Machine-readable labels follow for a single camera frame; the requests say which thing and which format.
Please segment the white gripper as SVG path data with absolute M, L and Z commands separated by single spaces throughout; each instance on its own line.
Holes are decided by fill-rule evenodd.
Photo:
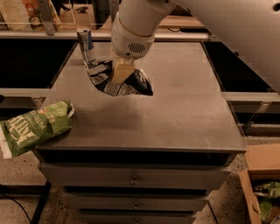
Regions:
M 136 70 L 134 59 L 144 57 L 151 48 L 155 36 L 140 37 L 127 30 L 116 13 L 112 25 L 110 59 L 113 61 L 111 81 L 121 84 Z

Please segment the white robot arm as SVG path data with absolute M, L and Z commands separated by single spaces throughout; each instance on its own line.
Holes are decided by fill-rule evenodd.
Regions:
M 122 0 L 111 34 L 116 55 L 144 57 L 177 5 L 280 92 L 280 0 Z

